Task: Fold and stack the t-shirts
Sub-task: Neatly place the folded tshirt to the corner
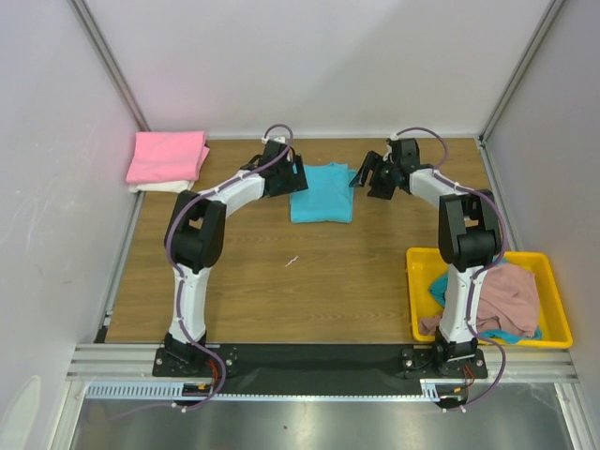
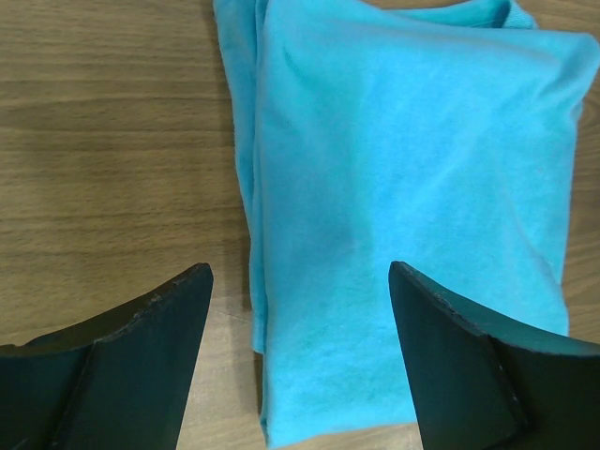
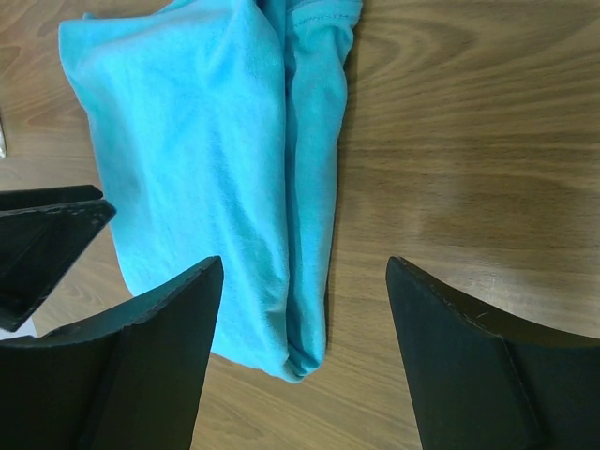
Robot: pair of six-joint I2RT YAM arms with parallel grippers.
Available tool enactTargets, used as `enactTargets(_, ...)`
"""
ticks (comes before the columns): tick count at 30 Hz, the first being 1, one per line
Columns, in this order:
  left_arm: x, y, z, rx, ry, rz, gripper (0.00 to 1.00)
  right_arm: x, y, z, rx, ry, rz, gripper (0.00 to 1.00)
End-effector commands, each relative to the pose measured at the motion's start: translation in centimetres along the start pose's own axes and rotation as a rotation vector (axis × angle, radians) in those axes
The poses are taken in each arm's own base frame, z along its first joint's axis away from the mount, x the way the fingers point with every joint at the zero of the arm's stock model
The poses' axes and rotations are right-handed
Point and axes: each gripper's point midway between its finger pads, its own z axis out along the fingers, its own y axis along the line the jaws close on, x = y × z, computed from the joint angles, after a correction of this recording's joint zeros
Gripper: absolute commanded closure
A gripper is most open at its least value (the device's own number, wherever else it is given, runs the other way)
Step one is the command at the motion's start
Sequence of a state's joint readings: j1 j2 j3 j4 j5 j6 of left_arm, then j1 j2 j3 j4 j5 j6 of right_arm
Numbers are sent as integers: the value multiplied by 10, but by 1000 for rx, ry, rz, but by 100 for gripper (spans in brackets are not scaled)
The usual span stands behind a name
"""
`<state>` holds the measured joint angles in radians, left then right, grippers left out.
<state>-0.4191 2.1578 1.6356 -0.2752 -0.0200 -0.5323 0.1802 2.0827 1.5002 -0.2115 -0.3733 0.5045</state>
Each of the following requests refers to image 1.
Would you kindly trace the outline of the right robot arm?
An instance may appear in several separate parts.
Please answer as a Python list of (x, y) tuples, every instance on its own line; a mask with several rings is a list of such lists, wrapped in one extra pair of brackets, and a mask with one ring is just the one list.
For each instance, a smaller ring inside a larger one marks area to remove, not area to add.
[(479, 297), (488, 270), (505, 252), (505, 224), (491, 192), (464, 187), (422, 163), (415, 139), (389, 138), (386, 145), (383, 155), (367, 153), (350, 186), (369, 186), (367, 195), (382, 200), (401, 189), (437, 208), (438, 250), (448, 264), (448, 284), (426, 366), (451, 377), (476, 357)]

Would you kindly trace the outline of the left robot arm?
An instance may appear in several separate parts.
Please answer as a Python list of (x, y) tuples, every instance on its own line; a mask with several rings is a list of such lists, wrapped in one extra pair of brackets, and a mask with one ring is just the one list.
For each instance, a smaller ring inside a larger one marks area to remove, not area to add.
[(174, 276), (174, 299), (163, 349), (183, 373), (198, 374), (208, 359), (207, 285), (224, 247), (227, 219), (250, 203), (307, 188), (302, 157), (277, 138), (266, 140), (260, 155), (219, 185), (178, 194), (164, 239)]

